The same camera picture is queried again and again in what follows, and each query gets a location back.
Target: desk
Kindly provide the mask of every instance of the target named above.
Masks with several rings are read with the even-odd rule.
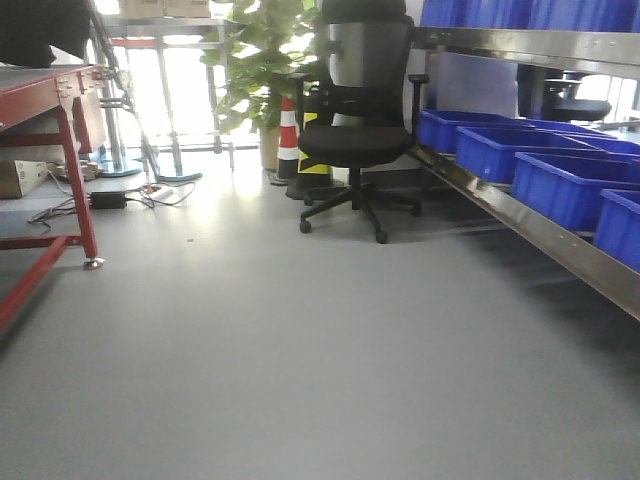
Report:
[[[170,35],[200,35],[204,36],[212,31],[217,31],[219,38],[224,38],[227,21],[222,18],[142,18],[122,19],[119,17],[104,19],[104,25],[109,38],[113,39],[115,46],[128,49],[154,49],[158,56],[160,66],[160,80],[164,96],[165,108],[171,126],[171,152],[173,155],[175,175],[158,175],[159,180],[183,181],[198,178],[200,174],[185,175],[182,166],[180,142],[176,130],[173,114],[173,103],[169,90],[169,80],[165,63],[165,50],[167,48],[220,48],[224,49],[224,42],[198,42],[194,44],[170,44],[165,41]],[[218,106],[216,85],[213,67],[206,66],[207,82],[209,85],[209,104],[213,121],[213,151],[222,152],[222,142],[219,132],[219,121],[216,109]],[[229,162],[233,169],[233,147],[229,145]]]
[[[0,147],[62,145],[80,229],[80,233],[70,235],[0,238],[0,250],[46,248],[13,290],[0,300],[0,334],[67,247],[84,248],[88,258],[85,269],[102,266],[78,158],[79,152],[92,152],[104,142],[97,94],[102,86],[102,71],[94,66],[0,68],[0,132],[48,111],[56,113],[59,128],[59,133],[53,134],[7,133],[0,136]],[[76,141],[80,142],[79,151]]]

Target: plant pot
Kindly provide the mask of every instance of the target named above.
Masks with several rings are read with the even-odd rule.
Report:
[[[260,129],[260,158],[262,168],[275,172],[278,169],[278,143],[280,129],[278,127],[266,130]]]

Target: black cloth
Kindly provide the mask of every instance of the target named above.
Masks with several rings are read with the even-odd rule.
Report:
[[[82,58],[89,23],[84,0],[0,0],[0,62],[49,67],[50,45]]]

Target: red workbench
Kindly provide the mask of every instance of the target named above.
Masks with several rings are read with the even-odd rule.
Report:
[[[0,132],[49,111],[55,112],[59,127],[59,133],[54,134],[5,132],[0,136],[0,147],[62,145],[80,230],[70,235],[0,238],[0,250],[46,249],[13,290],[0,300],[0,335],[67,247],[81,245],[84,248],[88,259],[85,269],[102,266],[78,154],[92,152],[104,143],[97,94],[103,86],[102,69],[96,66],[0,68]]]

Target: mesh backrest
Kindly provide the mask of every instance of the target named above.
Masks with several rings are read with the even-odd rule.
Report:
[[[317,27],[325,123],[343,114],[365,118],[368,124],[403,124],[402,87],[412,28],[405,15]]]

